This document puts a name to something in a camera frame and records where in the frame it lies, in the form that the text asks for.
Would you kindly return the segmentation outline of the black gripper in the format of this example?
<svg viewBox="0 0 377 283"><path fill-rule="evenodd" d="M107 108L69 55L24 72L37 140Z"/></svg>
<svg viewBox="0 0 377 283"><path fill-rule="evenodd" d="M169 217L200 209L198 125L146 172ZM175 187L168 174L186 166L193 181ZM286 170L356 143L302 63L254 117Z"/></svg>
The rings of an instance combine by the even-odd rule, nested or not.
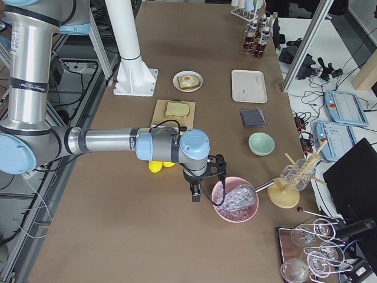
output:
<svg viewBox="0 0 377 283"><path fill-rule="evenodd" d="M201 191L199 188L199 183L203 179L218 177L219 181L225 185L225 180L227 177L226 173L226 162L221 154L208 155L207 159L201 160L203 165L199 166L199 169L190 169L183 164L183 176L186 181L190 183L191 186L191 199L192 202L201 201Z"/></svg>

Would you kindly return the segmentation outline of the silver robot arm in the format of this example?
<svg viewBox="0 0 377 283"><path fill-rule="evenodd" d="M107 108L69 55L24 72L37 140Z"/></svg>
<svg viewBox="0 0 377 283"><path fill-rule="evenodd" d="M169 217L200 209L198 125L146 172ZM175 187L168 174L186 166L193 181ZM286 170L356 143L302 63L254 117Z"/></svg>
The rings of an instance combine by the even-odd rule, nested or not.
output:
<svg viewBox="0 0 377 283"><path fill-rule="evenodd" d="M169 126L91 130L52 127L46 121L52 37L87 35L88 1L6 1L12 24L8 116L1 122L1 170L18 175L65 156L91 152L134 151L141 160L183 167L193 202L200 200L204 178L226 181L223 156L210 154L207 134Z"/></svg>

